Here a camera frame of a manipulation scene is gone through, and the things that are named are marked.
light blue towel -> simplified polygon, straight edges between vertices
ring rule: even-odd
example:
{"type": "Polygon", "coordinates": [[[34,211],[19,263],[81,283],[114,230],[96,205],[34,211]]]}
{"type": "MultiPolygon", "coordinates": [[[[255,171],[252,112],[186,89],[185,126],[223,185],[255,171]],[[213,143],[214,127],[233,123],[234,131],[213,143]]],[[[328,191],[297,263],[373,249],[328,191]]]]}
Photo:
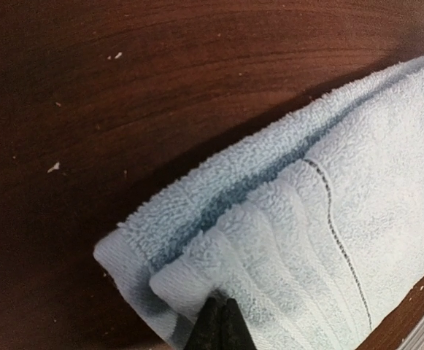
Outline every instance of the light blue towel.
{"type": "Polygon", "coordinates": [[[355,349],[424,275],[424,57],[214,155],[95,258],[176,349],[216,291],[258,349],[355,349]]]}

towel fold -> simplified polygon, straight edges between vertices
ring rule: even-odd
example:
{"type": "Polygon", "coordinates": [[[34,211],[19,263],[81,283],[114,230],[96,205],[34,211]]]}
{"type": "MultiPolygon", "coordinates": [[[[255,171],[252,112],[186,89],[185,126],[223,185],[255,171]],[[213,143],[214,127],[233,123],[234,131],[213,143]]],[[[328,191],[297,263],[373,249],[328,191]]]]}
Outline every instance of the towel fold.
{"type": "Polygon", "coordinates": [[[215,292],[259,350],[355,349],[424,275],[424,57],[214,155],[95,258],[176,349],[215,292]]]}

decorative stitching line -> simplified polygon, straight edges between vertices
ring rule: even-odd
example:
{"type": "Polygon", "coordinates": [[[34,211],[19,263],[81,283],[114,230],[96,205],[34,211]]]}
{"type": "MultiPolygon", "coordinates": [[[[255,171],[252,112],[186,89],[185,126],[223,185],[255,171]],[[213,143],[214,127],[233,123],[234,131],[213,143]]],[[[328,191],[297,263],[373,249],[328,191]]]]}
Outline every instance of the decorative stitching line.
{"type": "Polygon", "coordinates": [[[348,253],[346,252],[346,249],[344,248],[343,243],[340,241],[340,238],[338,237],[338,234],[335,231],[335,227],[334,227],[334,224],[333,224],[332,219],[331,219],[332,195],[331,195],[331,188],[328,185],[327,177],[325,176],[323,171],[320,169],[319,165],[317,165],[315,162],[313,162],[312,160],[309,160],[309,159],[303,159],[303,161],[306,162],[307,164],[309,164],[311,167],[313,167],[315,169],[317,174],[322,179],[323,184],[325,185],[325,191],[327,192],[327,196],[328,196],[328,213],[327,213],[328,226],[330,228],[331,235],[334,237],[334,240],[335,240],[336,244],[338,245],[340,252],[343,254],[343,257],[346,260],[348,267],[350,268],[352,277],[354,278],[356,286],[358,287],[359,295],[361,296],[361,300],[363,301],[364,308],[366,309],[367,318],[369,320],[369,328],[370,328],[370,330],[372,330],[371,313],[369,311],[369,307],[367,305],[367,300],[366,300],[366,297],[364,296],[364,292],[363,292],[363,289],[361,287],[361,282],[359,281],[358,275],[356,274],[355,268],[352,265],[351,259],[348,256],[348,253]]]}

wooden table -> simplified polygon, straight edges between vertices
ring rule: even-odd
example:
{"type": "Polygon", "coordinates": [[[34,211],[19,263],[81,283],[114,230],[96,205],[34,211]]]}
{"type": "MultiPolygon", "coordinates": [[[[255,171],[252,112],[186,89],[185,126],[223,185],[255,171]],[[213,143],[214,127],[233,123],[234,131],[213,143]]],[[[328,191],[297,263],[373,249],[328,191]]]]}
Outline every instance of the wooden table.
{"type": "MultiPolygon", "coordinates": [[[[166,349],[93,245],[214,152],[422,54],[424,0],[0,0],[0,349],[166,349]]],[[[362,349],[405,338],[409,298],[362,349]]]]}

terry cloth towel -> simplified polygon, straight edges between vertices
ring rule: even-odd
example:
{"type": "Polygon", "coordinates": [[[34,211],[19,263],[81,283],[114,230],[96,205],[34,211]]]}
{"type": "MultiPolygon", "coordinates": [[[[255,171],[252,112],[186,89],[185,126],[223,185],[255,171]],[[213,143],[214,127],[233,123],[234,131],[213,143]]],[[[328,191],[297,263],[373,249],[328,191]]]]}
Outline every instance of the terry cloth towel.
{"type": "Polygon", "coordinates": [[[355,349],[424,276],[424,57],[214,155],[95,258],[176,349],[214,293],[260,350],[355,349]]]}

